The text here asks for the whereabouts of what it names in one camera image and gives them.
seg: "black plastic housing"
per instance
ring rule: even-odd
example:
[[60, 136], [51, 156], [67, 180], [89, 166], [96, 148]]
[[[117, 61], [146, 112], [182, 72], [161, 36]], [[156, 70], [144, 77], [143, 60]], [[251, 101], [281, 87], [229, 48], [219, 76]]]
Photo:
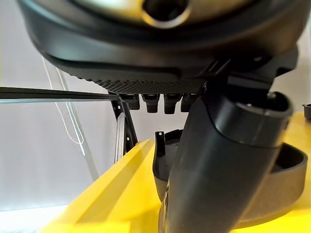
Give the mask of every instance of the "black plastic housing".
[[233, 229], [271, 171], [293, 112], [282, 94], [253, 93], [261, 101], [246, 98], [248, 106], [239, 95], [232, 99], [231, 88], [207, 86], [191, 107], [170, 170], [161, 233]]
[[33, 43], [50, 62], [118, 94], [197, 93], [209, 66], [224, 58], [263, 66], [295, 47], [311, 5], [259, 0], [221, 18], [159, 30], [100, 17], [72, 1], [18, 2]]

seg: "yellow surface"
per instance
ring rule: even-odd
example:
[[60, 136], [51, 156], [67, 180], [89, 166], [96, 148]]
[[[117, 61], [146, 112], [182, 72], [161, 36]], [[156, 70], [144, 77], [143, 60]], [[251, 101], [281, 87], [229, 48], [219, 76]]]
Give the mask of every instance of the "yellow surface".
[[[293, 117], [285, 142], [311, 155], [311, 124], [302, 113]], [[136, 145], [41, 232], [157, 233], [154, 148], [152, 140]], [[305, 191], [291, 212], [232, 233], [311, 233], [311, 159]]]

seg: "white cable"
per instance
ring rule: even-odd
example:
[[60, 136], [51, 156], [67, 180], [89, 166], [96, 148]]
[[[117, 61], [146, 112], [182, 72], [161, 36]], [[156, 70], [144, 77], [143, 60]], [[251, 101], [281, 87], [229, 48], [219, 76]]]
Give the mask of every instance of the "white cable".
[[[56, 71], [57, 71], [57, 73], [58, 73], [58, 78], [59, 78], [59, 80], [60, 80], [60, 82], [61, 82], [61, 84], [62, 84], [62, 87], [63, 87], [64, 90], [66, 90], [65, 85], [64, 85], [64, 83], [63, 83], [63, 73], [61, 73], [57, 67], [55, 67], [55, 68], [56, 68]], [[67, 106], [67, 110], [68, 110], [69, 116], [70, 116], [70, 117], [71, 117], [71, 115], [73, 116], [74, 122], [76, 123], [76, 126], [77, 126], [77, 128], [78, 128], [79, 134], [80, 134], [80, 136], [82, 137], [82, 142], [81, 142], [81, 144], [83, 144], [83, 143], [84, 143], [84, 138], [83, 138], [83, 135], [82, 135], [82, 133], [81, 133], [81, 130], [80, 130], [79, 124], [78, 124], [78, 122], [77, 122], [76, 116], [75, 116], [75, 114], [74, 114], [74, 112], [73, 112], [72, 105], [71, 105], [70, 102], [66, 102], [66, 106]]]
[[[49, 71], [48, 71], [48, 68], [47, 68], [45, 59], [44, 59], [43, 57], [41, 57], [41, 58], [42, 58], [44, 70], [45, 70], [45, 72], [46, 72], [46, 74], [47, 74], [47, 76], [48, 76], [48, 79], [49, 79], [50, 88], [51, 88], [51, 90], [53, 90], [53, 85], [52, 85], [52, 82], [51, 82], [51, 77], [50, 77], [50, 74], [49, 74]], [[61, 79], [61, 76], [59, 76], [59, 78], [60, 78], [60, 80], [61, 80], [61, 83], [62, 83], [63, 88], [65, 89], [64, 84], [63, 84], [63, 81], [62, 81], [62, 79]], [[62, 121], [63, 121], [63, 124], [64, 124], [64, 126], [65, 126], [67, 135], [69, 136], [69, 138], [71, 139], [71, 141], [73, 141], [73, 142], [76, 143], [76, 144], [80, 144], [80, 145], [83, 144], [83, 143], [84, 143], [84, 138], [83, 138], [82, 133], [81, 133], [81, 131], [80, 131], [80, 128], [79, 128], [79, 126], [78, 126], [78, 124], [77, 124], [77, 120], [76, 120], [75, 116], [73, 115], [73, 118], [74, 118], [75, 123], [76, 123], [77, 126], [78, 126], [78, 131], [79, 131], [79, 133], [80, 133], [80, 136], [82, 137], [82, 140], [81, 140], [80, 137], [78, 136], [78, 133], [76, 132], [76, 133], [77, 133], [76, 135], [77, 135], [77, 138], [78, 138], [78, 142], [75, 141], [75, 140], [71, 137], [71, 135], [70, 135], [70, 133], [69, 133], [69, 131], [68, 131], [68, 128], [67, 128], [67, 126], [66, 126], [64, 116], [63, 116], [62, 112], [60, 111], [58, 104], [55, 103], [55, 105], [56, 105], [56, 108], [57, 108], [57, 110], [58, 110], [58, 112], [59, 112], [61, 118], [62, 118]], [[69, 113], [71, 122], [72, 122], [72, 124], [74, 125], [73, 119], [71, 118], [71, 114], [70, 114], [70, 110], [69, 110], [69, 107], [68, 107], [68, 103], [67, 103], [67, 102], [66, 102], [66, 107], [67, 107], [67, 111], [68, 111], [68, 113]]]

